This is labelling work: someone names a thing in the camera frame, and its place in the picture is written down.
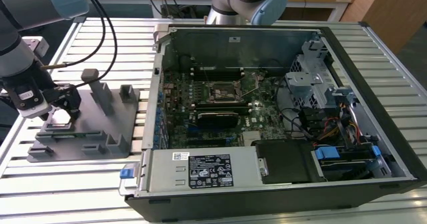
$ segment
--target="barcode sticker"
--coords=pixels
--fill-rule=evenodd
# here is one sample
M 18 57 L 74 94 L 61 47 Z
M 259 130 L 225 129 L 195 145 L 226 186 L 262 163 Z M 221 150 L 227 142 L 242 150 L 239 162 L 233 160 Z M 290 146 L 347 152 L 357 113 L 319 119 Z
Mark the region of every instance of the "barcode sticker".
M 190 152 L 174 152 L 173 161 L 189 160 Z

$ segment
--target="gray plastic stand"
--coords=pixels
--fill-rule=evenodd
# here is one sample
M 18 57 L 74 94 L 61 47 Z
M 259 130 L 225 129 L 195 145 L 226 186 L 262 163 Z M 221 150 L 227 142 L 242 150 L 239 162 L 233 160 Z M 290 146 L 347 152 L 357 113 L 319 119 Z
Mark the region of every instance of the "gray plastic stand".
M 82 79 L 99 76 L 86 69 Z M 131 85 L 110 90 L 99 81 L 91 90 L 79 90 L 81 116 L 70 123 L 55 123 L 57 108 L 51 111 L 37 141 L 29 151 L 31 163 L 126 158 L 131 153 L 133 134 L 139 108 L 141 91 Z

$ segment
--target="open computer chassis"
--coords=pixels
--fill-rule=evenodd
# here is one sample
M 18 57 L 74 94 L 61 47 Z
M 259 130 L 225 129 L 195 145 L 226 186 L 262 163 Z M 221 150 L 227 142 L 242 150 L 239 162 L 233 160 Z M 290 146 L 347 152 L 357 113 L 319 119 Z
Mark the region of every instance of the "open computer chassis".
M 143 155 L 121 187 L 149 221 L 353 208 L 426 184 L 330 28 L 171 24 L 155 34 Z

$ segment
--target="sticker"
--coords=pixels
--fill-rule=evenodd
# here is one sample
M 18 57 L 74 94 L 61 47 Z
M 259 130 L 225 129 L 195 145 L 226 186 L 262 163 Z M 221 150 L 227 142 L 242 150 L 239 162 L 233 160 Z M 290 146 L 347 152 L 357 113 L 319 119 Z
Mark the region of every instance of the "sticker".
M 189 160 L 190 152 L 174 152 L 173 161 Z
M 33 98 L 35 96 L 35 93 L 33 90 L 23 92 L 22 94 L 18 95 L 19 99 L 22 99 L 23 101 Z
M 233 187 L 234 172 L 230 154 L 190 156 L 189 176 L 191 189 Z
M 239 43 L 241 42 L 241 37 L 239 36 L 231 36 L 229 38 L 229 42 L 230 43 Z

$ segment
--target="motherboard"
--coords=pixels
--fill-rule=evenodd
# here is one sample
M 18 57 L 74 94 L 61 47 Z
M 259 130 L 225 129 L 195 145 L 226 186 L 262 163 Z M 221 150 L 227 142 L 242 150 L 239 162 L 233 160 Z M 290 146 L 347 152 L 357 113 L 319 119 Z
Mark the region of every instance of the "motherboard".
M 265 70 L 165 72 L 169 148 L 241 147 L 287 139 L 274 100 L 277 81 Z

